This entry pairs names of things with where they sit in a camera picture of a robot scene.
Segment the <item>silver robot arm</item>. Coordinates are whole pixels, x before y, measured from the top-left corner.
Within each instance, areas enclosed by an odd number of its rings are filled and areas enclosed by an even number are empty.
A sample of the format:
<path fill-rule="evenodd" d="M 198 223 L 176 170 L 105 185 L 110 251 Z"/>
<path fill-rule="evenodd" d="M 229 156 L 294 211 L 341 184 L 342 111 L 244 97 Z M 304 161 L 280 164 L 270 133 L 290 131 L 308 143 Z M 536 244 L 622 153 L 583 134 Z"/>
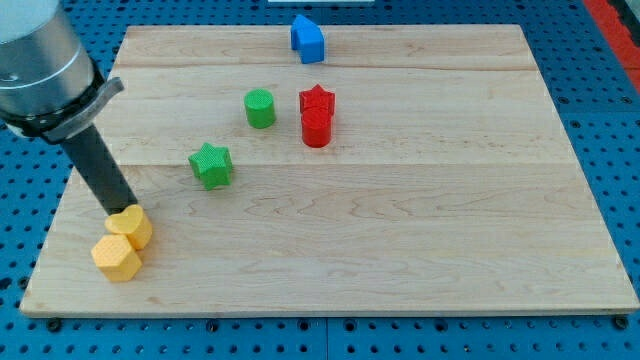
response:
<path fill-rule="evenodd" d="M 56 144 L 80 134 L 124 90 L 105 79 L 58 0 L 1 0 L 1 119 Z"/>

